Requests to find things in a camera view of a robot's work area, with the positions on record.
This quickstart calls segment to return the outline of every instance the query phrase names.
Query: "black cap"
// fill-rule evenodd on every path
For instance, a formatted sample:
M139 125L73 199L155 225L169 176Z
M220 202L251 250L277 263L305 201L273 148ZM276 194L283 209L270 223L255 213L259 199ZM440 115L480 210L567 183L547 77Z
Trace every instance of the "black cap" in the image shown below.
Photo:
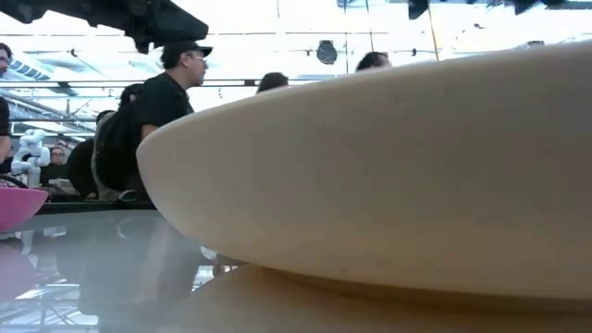
M193 41L166 43L161 59L163 61L165 59L179 59L182 54L188 51L200 51L206 57L212 53L212 47L200 46Z

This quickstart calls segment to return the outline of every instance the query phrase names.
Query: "black backpack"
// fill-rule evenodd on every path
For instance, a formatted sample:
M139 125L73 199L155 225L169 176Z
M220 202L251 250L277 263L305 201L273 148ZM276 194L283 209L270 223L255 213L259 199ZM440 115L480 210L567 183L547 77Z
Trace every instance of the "black backpack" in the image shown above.
M124 191L136 168L137 140L131 128L133 103L122 106L99 129L96 139L97 178L109 189Z

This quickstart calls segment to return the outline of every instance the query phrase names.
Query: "beige curved surface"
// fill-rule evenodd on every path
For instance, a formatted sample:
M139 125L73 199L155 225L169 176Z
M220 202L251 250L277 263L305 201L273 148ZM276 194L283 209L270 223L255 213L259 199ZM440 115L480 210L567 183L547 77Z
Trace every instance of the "beige curved surface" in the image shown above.
M163 216L243 262L592 299L592 44L377 70L213 108L138 150Z
M444 309L349 297L244 266L206 283L159 333L587 333L592 314Z

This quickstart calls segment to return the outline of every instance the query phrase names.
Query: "ceiling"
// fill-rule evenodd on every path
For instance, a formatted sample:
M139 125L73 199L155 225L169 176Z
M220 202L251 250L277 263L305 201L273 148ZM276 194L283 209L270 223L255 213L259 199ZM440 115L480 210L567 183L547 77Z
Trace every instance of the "ceiling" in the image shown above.
M208 58L210 69L206 76L211 80L209 85L215 87L190 91L196 110L254 93L254 87L224 87L230 83L212 83L215 80L254 80L268 71L282 71L291 79L323 80L353 72L373 47L389 52L395 66L404 66L435 61L436 49L440 59L447 59L515 48L529 41L550 44L583 40L592 33L588 24L592 10L536 7L516 17L511 8L504 6L435 3L431 6L433 38L427 14L410 21L406 4L388 4L385 0L369 0L368 9L362 0L354 2L360 3L358 6L346 8L337 6L336 0L174 2L210 25L210 34L200 43L215 48ZM315 57L323 40L331 41L338 51L332 66L321 64ZM18 71L13 63L13 70L6 76L19 83L12 83L8 89L8 82L0 81L0 89L26 98L20 103L21 110L35 116L90 120L100 111L117 108L117 97L124 85L114 80L144 80L162 70L160 50L139 55L133 41L122 31L102 26L94 29L85 21L53 12L30 25L0 14L0 42L11 46L21 66ZM41 82L33 85L33 80L39 78L85 80L92 84L49 90ZM25 107L31 99L51 111L31 113ZM93 123L79 123L73 130L80 127L89 131Z

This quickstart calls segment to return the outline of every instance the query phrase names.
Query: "ear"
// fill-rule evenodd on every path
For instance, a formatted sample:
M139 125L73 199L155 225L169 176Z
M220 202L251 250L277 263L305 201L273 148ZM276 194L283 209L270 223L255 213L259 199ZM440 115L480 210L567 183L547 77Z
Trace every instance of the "ear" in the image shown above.
M183 67L187 68L189 66L189 56L186 53L182 54L179 62Z

